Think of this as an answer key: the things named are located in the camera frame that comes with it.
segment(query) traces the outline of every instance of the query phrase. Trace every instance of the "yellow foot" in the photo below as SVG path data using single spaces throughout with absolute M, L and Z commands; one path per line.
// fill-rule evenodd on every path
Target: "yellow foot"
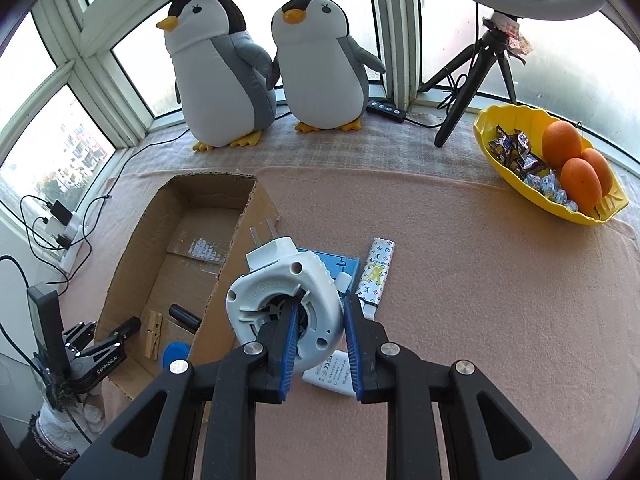
M 319 132 L 320 128 L 316 128 L 315 126 L 309 126 L 308 124 L 305 124 L 302 121 L 300 121 L 298 124 L 296 124 L 296 131 L 302 132 L 304 134 L 308 134 L 309 132 Z
M 194 152 L 211 152 L 212 150 L 215 150 L 215 146 L 209 146 L 208 144 L 205 144 L 204 142 L 196 142 L 193 145 L 193 151 Z
M 245 135 L 244 137 L 240 137 L 239 139 L 234 140 L 230 146 L 235 148 L 236 146 L 255 146 L 258 144 L 260 137 L 262 136 L 262 130 L 257 130 L 250 134 Z
M 355 121 L 351 121 L 350 123 L 343 124 L 340 126 L 340 129 L 344 132 L 348 132 L 350 130 L 361 130 L 362 122 L 360 121 L 362 117 L 358 117 Z

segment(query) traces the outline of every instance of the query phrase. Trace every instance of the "cardboard box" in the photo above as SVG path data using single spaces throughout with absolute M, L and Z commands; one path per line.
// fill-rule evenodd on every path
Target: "cardboard box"
M 127 342 L 127 359 L 110 380 L 133 399 L 162 370 L 162 353 L 173 341 L 191 345 L 189 359 L 204 364 L 223 358 L 235 341 L 226 317 L 231 284 L 248 272 L 245 254 L 255 248 L 249 228 L 270 239 L 266 218 L 278 213 L 254 176 L 199 173 L 173 177 L 140 217 L 122 254 L 100 314 L 100 341 L 131 316 L 142 322 Z M 202 324 L 194 336 L 168 315 L 177 303 Z M 148 354 L 149 320 L 162 314 L 158 360 Z

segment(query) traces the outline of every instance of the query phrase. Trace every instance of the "yellow bowl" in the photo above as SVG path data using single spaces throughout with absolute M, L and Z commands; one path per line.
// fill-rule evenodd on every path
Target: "yellow bowl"
M 542 133 L 549 124 L 557 120 L 558 119 L 550 116 L 544 110 L 538 108 L 509 104 L 501 106 L 492 105 L 478 114 L 478 118 L 474 123 L 474 132 L 476 134 L 476 140 L 486 159 L 495 168 L 495 171 L 500 173 L 500 176 L 511 184 L 511 187 L 522 196 L 540 206 L 542 209 L 565 220 L 584 225 L 604 224 L 604 222 L 609 221 L 613 215 L 629 204 L 629 199 L 622 189 L 622 186 L 620 186 L 615 174 L 611 191 L 600 200 L 592 216 L 587 216 L 582 213 L 569 211 L 563 205 L 546 199 L 535 189 L 527 186 L 512 171 L 495 160 L 487 148 L 487 143 L 495 139 L 495 127 L 500 124 L 508 134 L 512 134 L 514 128 L 522 130 L 531 141 L 531 151 L 542 158 Z M 591 143 L 583 137 L 582 148 L 592 147 Z

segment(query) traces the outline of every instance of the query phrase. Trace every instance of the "orange beak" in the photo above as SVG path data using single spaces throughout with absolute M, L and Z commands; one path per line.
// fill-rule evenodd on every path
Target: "orange beak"
M 297 25 L 305 21 L 306 12 L 300 9 L 291 9 L 284 13 L 284 22 L 289 25 Z
M 177 26 L 178 26 L 178 18 L 176 18 L 175 16 L 167 16 L 161 22 L 156 23 L 156 27 L 161 28 L 165 32 L 171 32 Z

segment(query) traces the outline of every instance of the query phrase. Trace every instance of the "yellow beak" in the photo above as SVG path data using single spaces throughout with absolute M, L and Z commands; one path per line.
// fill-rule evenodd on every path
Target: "yellow beak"
M 300 9 L 291 9 L 284 13 L 284 22 L 289 25 L 297 25 L 305 21 L 306 12 Z
M 167 16 L 161 22 L 156 23 L 156 27 L 161 28 L 165 32 L 171 32 L 177 26 L 178 26 L 178 18 L 176 18 L 175 16 Z

